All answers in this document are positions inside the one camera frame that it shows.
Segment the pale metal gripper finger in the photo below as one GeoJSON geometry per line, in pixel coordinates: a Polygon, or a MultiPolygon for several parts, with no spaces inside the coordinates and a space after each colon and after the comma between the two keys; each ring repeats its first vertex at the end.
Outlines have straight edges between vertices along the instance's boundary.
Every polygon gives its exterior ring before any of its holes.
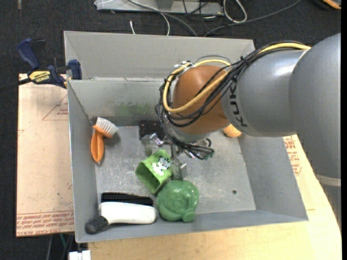
{"type": "Polygon", "coordinates": [[[170,145],[170,153],[173,178],[176,180],[183,180],[187,177],[187,164],[179,158],[176,146],[174,144],[170,145]]]}
{"type": "Polygon", "coordinates": [[[143,137],[143,145],[145,147],[145,155],[147,157],[153,154],[153,150],[161,148],[164,141],[159,138],[156,133],[148,134],[143,137]]]}

